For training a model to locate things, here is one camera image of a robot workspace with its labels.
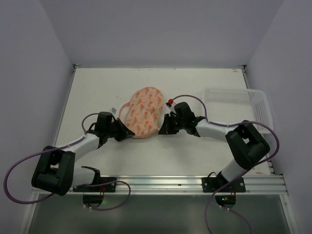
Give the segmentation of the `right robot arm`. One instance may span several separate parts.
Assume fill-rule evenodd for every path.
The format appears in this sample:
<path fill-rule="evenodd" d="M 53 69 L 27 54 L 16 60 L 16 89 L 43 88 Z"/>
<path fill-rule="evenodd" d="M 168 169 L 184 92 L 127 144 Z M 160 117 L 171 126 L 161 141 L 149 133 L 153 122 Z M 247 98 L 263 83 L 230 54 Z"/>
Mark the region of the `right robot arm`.
<path fill-rule="evenodd" d="M 195 137 L 209 137 L 228 143 L 234 158 L 217 174 L 214 186 L 221 187 L 247 172 L 270 151 L 261 133 L 248 121 L 234 127 L 212 124 L 203 116 L 195 116 L 186 102 L 174 104 L 173 100 L 169 100 L 166 105 L 171 111 L 164 116 L 159 135 L 174 135 L 185 130 Z"/>

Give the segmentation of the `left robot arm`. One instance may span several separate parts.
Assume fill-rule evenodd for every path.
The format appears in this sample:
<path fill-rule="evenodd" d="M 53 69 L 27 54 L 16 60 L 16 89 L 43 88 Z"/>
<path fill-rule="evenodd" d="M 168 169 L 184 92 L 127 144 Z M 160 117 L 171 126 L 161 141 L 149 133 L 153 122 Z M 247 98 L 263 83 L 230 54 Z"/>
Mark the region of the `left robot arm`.
<path fill-rule="evenodd" d="M 46 146 L 31 179 L 34 188 L 65 195 L 71 188 L 80 192 L 110 192 L 114 179 L 104 179 L 100 170 L 75 165 L 76 161 L 102 147 L 108 139 L 117 142 L 132 138 L 132 132 L 119 118 L 110 112 L 97 113 L 96 122 L 83 129 L 83 136 L 61 147 Z"/>

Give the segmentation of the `pink patterned mesh laundry bag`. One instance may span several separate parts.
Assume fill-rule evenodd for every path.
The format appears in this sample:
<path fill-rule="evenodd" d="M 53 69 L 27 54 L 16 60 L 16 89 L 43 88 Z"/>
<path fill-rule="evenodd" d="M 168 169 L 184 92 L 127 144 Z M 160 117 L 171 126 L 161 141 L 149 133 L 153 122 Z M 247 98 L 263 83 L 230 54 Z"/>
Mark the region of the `pink patterned mesh laundry bag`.
<path fill-rule="evenodd" d="M 160 114 L 164 107 L 163 94 L 155 87 L 145 87 L 136 91 L 118 114 L 122 123 L 135 135 L 143 139 L 158 132 Z"/>

